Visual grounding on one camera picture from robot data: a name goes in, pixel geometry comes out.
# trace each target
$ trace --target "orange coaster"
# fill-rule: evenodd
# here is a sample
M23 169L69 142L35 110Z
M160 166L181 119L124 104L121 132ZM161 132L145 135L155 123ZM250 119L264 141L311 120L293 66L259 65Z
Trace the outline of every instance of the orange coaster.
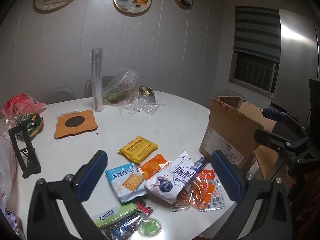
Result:
M58 117L55 139L62 139L67 136L74 136L84 132L92 132L97 130L98 125L92 110L86 110L75 114L66 114Z

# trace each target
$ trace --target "open cardboard box flap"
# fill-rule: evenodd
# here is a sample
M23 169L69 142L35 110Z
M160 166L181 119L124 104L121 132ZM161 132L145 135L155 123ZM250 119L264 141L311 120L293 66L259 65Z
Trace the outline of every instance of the open cardboard box flap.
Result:
M221 149L228 155L229 160L234 158L234 163L242 171L247 172L252 165L253 152L260 146L254 140L254 133L263 126L251 118L250 111L242 113L232 107L237 107L239 97L218 99L211 98L209 123L199 151L210 158L214 150Z
M274 126L276 125L275 121L263 117L262 109L253 106L248 102L243 102L241 104L239 112L249 115L252 119L261 123L263 125L263 128L269 132L272 132ZM276 151L263 145L259 146L254 151L254 154L257 158L257 162L262 171L263 177L267 177L273 165L276 163L276 160L278 159L278 154L276 153Z

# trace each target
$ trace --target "green jelly cup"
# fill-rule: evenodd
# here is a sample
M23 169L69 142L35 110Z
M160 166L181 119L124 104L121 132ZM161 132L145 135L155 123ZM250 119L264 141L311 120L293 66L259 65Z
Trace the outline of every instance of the green jelly cup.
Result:
M160 233L161 223L157 219L143 217L137 223L137 231L142 236L153 237Z

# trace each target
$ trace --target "blueberry image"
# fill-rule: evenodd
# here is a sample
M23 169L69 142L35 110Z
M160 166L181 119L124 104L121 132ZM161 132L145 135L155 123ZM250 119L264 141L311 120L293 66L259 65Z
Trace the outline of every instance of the blueberry image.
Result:
M160 181L159 190L162 192L169 192L172 190L172 183L170 181L161 177L159 177L158 180Z

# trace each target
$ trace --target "black circle on coaster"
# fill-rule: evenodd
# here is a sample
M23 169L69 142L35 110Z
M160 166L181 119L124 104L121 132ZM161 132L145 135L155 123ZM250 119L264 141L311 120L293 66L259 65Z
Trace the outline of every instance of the black circle on coaster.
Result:
M66 127L77 127L84 122L84 117L83 116L74 116L71 117L70 119L66 120L64 123Z

